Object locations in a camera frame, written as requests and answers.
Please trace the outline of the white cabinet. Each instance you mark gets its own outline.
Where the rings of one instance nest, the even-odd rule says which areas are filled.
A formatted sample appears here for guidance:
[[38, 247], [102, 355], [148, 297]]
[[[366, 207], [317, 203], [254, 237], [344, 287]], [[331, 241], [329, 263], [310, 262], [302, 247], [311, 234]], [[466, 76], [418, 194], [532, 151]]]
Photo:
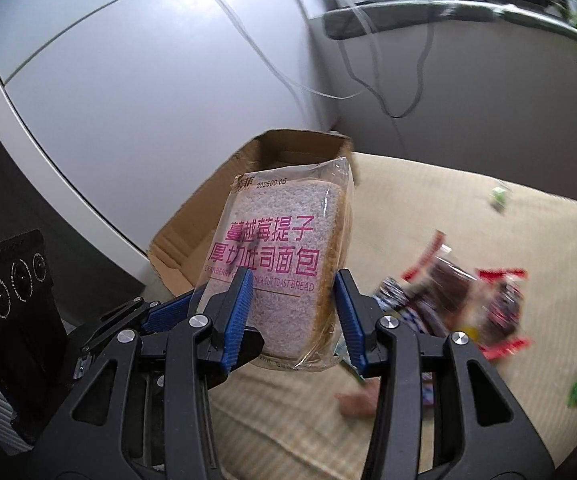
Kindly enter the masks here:
[[336, 109], [325, 0], [0, 0], [0, 142], [122, 270], [232, 153]]

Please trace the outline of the packaged toast bread slice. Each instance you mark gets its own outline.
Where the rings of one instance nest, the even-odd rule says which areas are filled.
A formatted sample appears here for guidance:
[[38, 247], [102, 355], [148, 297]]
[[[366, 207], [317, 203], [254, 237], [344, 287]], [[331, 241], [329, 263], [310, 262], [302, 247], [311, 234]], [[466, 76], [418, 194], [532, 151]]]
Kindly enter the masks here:
[[346, 157], [235, 177], [191, 304], [203, 312], [236, 271], [253, 274], [247, 324], [264, 338], [260, 365], [324, 370], [341, 339], [333, 282], [351, 236]]

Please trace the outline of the grey window sill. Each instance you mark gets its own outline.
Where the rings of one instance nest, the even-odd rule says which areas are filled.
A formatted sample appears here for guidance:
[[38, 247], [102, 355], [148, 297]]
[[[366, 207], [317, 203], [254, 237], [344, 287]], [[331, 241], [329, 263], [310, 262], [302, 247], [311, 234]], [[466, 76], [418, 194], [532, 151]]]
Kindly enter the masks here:
[[372, 32], [389, 32], [427, 23], [506, 22], [577, 41], [577, 28], [550, 14], [514, 3], [477, 0], [383, 0], [359, 6]]

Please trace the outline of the red-edged dark snack packet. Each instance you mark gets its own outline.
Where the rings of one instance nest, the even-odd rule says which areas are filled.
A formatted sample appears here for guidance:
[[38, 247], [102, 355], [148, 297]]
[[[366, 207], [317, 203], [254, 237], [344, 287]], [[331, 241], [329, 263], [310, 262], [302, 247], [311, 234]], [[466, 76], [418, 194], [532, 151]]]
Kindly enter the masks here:
[[476, 284], [475, 276], [456, 263], [441, 231], [401, 278], [408, 307], [421, 318], [427, 333], [439, 337], [456, 328]]

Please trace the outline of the striped beige table cloth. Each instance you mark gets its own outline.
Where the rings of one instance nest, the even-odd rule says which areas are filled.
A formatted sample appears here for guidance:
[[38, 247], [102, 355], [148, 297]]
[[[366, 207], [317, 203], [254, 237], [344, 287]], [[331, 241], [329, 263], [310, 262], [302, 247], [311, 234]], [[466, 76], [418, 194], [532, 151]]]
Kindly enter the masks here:
[[[359, 289], [400, 278], [436, 231], [464, 270], [528, 273], [521, 329], [531, 346], [500, 371], [547, 446], [558, 476], [577, 479], [577, 202], [509, 184], [503, 214], [492, 177], [357, 154], [353, 230], [346, 259]], [[357, 479], [366, 460], [377, 381], [344, 367], [319, 373], [249, 365], [211, 391], [228, 479]]]

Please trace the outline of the small pale green candy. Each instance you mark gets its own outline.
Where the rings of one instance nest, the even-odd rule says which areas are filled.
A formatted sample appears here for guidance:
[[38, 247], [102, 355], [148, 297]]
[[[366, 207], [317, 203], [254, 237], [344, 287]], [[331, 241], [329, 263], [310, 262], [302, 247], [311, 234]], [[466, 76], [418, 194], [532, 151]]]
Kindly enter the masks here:
[[489, 203], [499, 214], [503, 214], [508, 207], [511, 188], [502, 183], [496, 185], [490, 192]]

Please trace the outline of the dark striped candy bar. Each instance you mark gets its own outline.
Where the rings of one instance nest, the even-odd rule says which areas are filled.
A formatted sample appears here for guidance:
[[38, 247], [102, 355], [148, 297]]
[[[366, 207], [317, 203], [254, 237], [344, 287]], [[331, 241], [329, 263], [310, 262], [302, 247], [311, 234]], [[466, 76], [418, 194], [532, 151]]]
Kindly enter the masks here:
[[386, 314], [396, 315], [400, 321], [419, 334], [432, 335], [421, 315], [413, 307], [412, 299], [405, 293], [395, 278], [385, 278], [373, 298]]

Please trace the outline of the brown cardboard box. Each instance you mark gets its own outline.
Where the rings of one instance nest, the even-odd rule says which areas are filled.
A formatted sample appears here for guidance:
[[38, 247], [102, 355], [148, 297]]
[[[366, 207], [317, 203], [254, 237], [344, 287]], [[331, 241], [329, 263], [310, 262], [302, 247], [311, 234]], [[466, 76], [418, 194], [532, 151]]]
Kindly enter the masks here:
[[240, 148], [157, 233], [148, 258], [170, 294], [223, 292], [238, 266], [272, 299], [315, 298], [346, 257], [354, 144], [269, 130]]

